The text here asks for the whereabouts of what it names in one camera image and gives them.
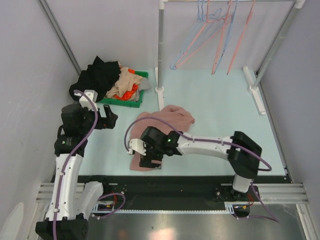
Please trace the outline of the pink t shirt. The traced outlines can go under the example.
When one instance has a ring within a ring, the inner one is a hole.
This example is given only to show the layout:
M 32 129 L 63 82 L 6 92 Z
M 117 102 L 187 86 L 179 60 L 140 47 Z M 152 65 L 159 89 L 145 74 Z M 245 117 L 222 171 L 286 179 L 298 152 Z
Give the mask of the pink t shirt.
M 142 112 L 137 119 L 141 119 L 143 117 L 153 117 L 161 119 L 181 132 L 188 132 L 191 125 L 196 121 L 190 112 L 185 110 L 183 107 L 176 105 L 167 105 L 160 111 Z M 172 129 L 163 122 L 148 118 L 141 120 L 133 125 L 130 131 L 129 139 L 131 140 L 140 138 L 143 131 L 148 126 L 155 127 L 166 135 L 168 135 L 170 131 L 172 131 Z

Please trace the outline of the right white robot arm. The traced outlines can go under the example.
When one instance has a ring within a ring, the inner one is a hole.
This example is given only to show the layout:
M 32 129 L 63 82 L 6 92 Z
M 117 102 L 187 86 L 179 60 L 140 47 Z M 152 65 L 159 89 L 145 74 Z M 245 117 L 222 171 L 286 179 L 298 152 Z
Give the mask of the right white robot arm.
M 234 171 L 230 194 L 237 201 L 248 196 L 251 182 L 259 171 L 262 153 L 262 148 L 241 131 L 227 137 L 200 138 L 175 130 L 165 134 L 149 126 L 136 142 L 139 165 L 144 168 L 159 168 L 160 165 L 152 161 L 161 161 L 165 155 L 201 155 L 228 161 Z

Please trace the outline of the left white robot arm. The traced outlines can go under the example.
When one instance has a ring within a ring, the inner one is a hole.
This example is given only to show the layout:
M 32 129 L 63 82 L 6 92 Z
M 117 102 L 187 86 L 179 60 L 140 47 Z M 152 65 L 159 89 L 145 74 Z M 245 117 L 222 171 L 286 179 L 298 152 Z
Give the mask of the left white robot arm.
M 85 240 L 89 217 L 98 199 L 110 196 L 111 188 L 104 180 L 87 182 L 76 196 L 78 176 L 88 137 L 93 130 L 113 129 L 118 116 L 108 104 L 103 105 L 105 116 L 79 103 L 62 108 L 62 125 L 54 143 L 55 179 L 48 211 L 38 221 L 35 232 L 44 240 Z

